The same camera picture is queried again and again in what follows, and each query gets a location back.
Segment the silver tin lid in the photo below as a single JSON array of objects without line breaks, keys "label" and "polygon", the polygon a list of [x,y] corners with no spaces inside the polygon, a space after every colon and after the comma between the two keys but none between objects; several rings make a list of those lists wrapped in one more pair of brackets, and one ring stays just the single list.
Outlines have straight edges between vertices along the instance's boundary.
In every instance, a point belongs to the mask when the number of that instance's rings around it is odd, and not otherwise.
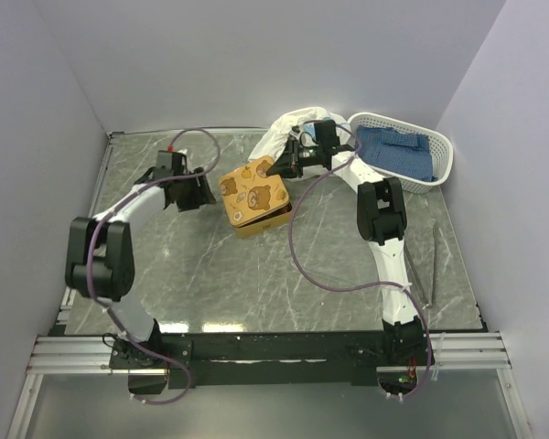
[{"label": "silver tin lid", "polygon": [[290,201],[283,179],[269,175],[274,165],[264,155],[219,179],[219,190],[230,224],[241,228],[285,208]]}]

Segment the metal tongs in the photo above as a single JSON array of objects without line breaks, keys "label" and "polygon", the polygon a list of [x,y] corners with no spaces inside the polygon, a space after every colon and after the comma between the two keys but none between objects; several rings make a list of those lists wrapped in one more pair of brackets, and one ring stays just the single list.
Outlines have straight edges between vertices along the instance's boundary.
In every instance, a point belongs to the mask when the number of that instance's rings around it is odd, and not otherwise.
[{"label": "metal tongs", "polygon": [[435,297],[437,221],[428,216],[408,232],[404,241],[405,260],[409,264],[423,308],[431,308]]}]

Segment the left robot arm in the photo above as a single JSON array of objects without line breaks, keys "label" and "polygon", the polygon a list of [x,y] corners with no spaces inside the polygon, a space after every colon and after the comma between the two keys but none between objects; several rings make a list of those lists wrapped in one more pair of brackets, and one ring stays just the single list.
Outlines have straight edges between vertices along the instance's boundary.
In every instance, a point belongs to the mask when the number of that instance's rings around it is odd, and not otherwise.
[{"label": "left robot arm", "polygon": [[174,205],[179,212],[214,204],[202,166],[188,167],[188,151],[160,150],[156,164],[108,209],[70,224],[66,285],[99,305],[131,345],[142,367],[157,365],[164,346],[157,321],[144,309],[134,288],[135,234],[154,216]]}]

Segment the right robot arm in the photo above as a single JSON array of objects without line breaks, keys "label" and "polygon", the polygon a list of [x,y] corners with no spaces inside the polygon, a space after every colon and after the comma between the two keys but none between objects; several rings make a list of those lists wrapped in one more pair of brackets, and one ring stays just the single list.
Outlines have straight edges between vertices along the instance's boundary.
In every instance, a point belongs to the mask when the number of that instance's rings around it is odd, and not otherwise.
[{"label": "right robot arm", "polygon": [[315,280],[300,264],[293,240],[296,214],[288,225],[288,245],[297,270],[313,285],[329,292],[351,293],[373,287],[382,290],[382,354],[392,364],[400,365],[421,352],[426,364],[433,359],[428,324],[421,306],[411,294],[404,258],[404,235],[407,216],[401,182],[396,177],[382,177],[359,158],[361,141],[355,134],[355,145],[343,144],[337,134],[340,127],[332,120],[312,120],[315,139],[305,145],[305,130],[300,124],[291,128],[283,153],[269,169],[270,175],[299,178],[309,166],[321,166],[326,172],[317,177],[295,204],[299,208],[307,195],[332,175],[339,177],[357,196],[356,222],[361,238],[370,247],[378,273],[373,283],[346,288],[333,288]]}]

